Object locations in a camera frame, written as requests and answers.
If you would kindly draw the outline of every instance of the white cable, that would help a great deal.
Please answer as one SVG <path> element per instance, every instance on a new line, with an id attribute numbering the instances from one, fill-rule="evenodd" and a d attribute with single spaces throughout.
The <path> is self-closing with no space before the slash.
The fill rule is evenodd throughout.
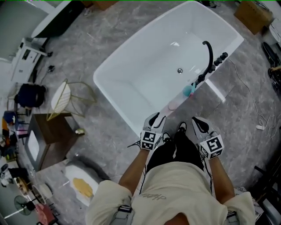
<path id="1" fill-rule="evenodd" d="M 242 79 L 240 78 L 240 76 L 239 76 L 239 74 L 238 74 L 238 71 L 237 71 L 237 68 L 236 68 L 236 65 L 234 64 L 234 62 L 232 62 L 232 64 L 233 64 L 234 67 L 235 67 L 235 71 L 236 71 L 237 77 L 239 78 L 239 80 L 240 80 L 240 81 L 247 87 L 247 89 L 249 90 L 249 92 L 250 92 L 250 94 L 251 94 L 251 97 L 252 97 L 252 99 L 253 99 L 253 102 L 254 102 L 254 105 L 255 105 L 257 114 L 258 114 L 259 116 L 261 116 L 261 117 L 264 119 L 264 121 L 266 121 L 266 125 L 264 126 L 263 120 L 262 120 L 262 119 L 259 119 L 259 125 L 262 126 L 262 127 L 264 127 L 264 136 L 265 136 L 265 137 L 268 137 L 268 136 L 269 136 L 269 139 L 273 138 L 273 137 L 276 135 L 276 131 L 277 131 L 277 129 L 278 129 L 279 117 L 281 116 L 281 113 L 280 113 L 279 116 L 277 117 L 277 126 L 276 126 L 276 116 L 275 116 L 275 115 L 269 116 L 269 117 L 268 117 L 268 120 L 266 120 L 266 119 L 264 118 L 264 116 L 259 113 L 258 108 L 257 108 L 257 106 L 256 106 L 256 102 L 255 102 L 255 100 L 254 100 L 254 97 L 253 97 L 253 95 L 252 95 L 252 93 L 251 93 L 250 88 L 249 88 L 249 87 L 244 83 L 244 81 L 242 81 Z M 267 127 L 268 121 L 270 120 L 271 117 L 274 119 L 274 125 L 273 125 L 272 127 L 268 127 L 268 131 L 267 131 L 267 134 L 266 134 L 266 127 Z M 270 136 L 270 135 L 269 135 L 270 129 L 271 129 L 271 128 L 275 128 L 275 126 L 276 126 L 275 132 L 274 132 L 274 134 L 273 134 L 272 136 Z"/>

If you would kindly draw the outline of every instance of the marble floor tile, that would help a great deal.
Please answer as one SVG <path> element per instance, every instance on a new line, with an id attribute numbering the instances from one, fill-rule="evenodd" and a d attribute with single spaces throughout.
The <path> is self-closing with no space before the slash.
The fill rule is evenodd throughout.
<path id="1" fill-rule="evenodd" d="M 69 151 L 69 160 L 85 157 L 95 162 L 112 180 L 118 182 L 138 153 L 137 147 L 127 148 L 138 140 L 137 136 L 99 91 L 93 82 L 93 73 L 98 66 L 136 31 L 162 13 L 180 4 L 180 1 L 120 1 L 106 11 L 84 12 L 60 37 L 51 38 L 47 51 L 53 51 L 51 58 L 44 58 L 40 64 L 37 83 L 48 87 L 45 104 L 35 113 L 46 113 L 53 92 L 64 79 L 69 82 L 83 81 L 95 91 L 97 103 L 84 108 L 86 118 L 74 116 L 86 135 L 79 138 Z M 252 33 L 234 17 L 237 6 L 234 2 L 221 2 L 212 9 L 243 37 L 244 42 L 230 56 L 236 65 L 239 77 L 251 90 L 259 113 L 267 120 L 270 115 L 281 112 L 279 98 L 274 92 L 267 75 L 269 63 L 261 48 L 261 35 Z M 195 142 L 191 125 L 192 116 L 211 120 L 223 137 L 225 144 L 221 161 L 235 186 L 252 186 L 260 174 L 254 171 L 257 165 L 265 168 L 280 141 L 277 130 L 273 138 L 256 129 L 261 119 L 256 112 L 248 88 L 239 80 L 230 61 L 216 70 L 208 82 L 177 108 L 167 119 L 165 130 L 174 133 L 181 121 L 186 121 L 187 135 Z M 47 67 L 55 65 L 53 73 L 46 74 Z M 85 89 L 75 92 L 86 94 Z M 20 152 L 24 164 L 28 158 Z M 47 183 L 54 189 L 49 200 L 61 212 L 62 224 L 85 224 L 86 207 L 76 198 L 74 191 L 65 184 L 63 175 L 66 162 L 51 166 L 34 175 L 34 182 Z"/>

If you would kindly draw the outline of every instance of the white bathtub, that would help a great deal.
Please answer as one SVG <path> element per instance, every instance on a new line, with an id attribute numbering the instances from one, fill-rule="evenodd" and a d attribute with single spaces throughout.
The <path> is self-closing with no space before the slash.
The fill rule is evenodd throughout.
<path id="1" fill-rule="evenodd" d="M 167 116 L 186 99 L 183 88 L 208 66 L 205 40 L 212 45 L 214 60 L 223 52 L 230 56 L 243 42 L 216 13 L 198 2 L 185 2 L 130 37 L 99 66 L 94 82 L 140 135 L 149 115 Z"/>

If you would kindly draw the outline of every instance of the chair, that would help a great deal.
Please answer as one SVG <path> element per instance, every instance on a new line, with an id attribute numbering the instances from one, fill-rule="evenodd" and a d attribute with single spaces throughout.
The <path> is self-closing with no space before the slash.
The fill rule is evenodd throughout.
<path id="1" fill-rule="evenodd" d="M 69 86 L 70 84 L 82 84 L 82 85 L 86 86 L 90 92 L 91 99 L 81 98 L 81 97 L 72 95 L 71 89 Z M 55 92 L 55 94 L 51 100 L 51 106 L 50 106 L 50 108 L 48 110 L 48 114 L 47 114 L 47 121 L 55 118 L 56 116 L 61 114 L 63 111 L 72 113 L 77 116 L 84 117 L 84 115 L 79 113 L 77 111 L 77 109 L 75 108 L 73 101 L 72 101 L 73 98 L 76 98 L 76 99 L 79 99 L 82 101 L 86 101 L 86 102 L 92 102 L 92 103 L 96 102 L 94 91 L 88 84 L 86 84 L 84 82 L 70 82 L 69 83 L 68 80 L 65 79 L 62 82 L 62 84 L 59 86 L 59 88 L 57 89 L 57 91 Z M 69 102 L 71 102 L 75 112 L 70 112 L 70 111 L 66 110 L 66 107 L 68 106 Z"/>

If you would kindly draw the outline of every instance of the black shoe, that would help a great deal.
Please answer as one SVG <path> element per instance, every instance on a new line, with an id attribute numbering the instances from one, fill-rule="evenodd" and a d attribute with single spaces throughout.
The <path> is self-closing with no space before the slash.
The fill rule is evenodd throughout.
<path id="1" fill-rule="evenodd" d="M 168 132 L 164 132 L 162 138 L 163 138 L 164 144 L 172 141 L 171 136 Z"/>
<path id="2" fill-rule="evenodd" d="M 185 122 L 181 122 L 178 126 L 177 132 L 184 132 L 186 133 L 187 125 Z"/>

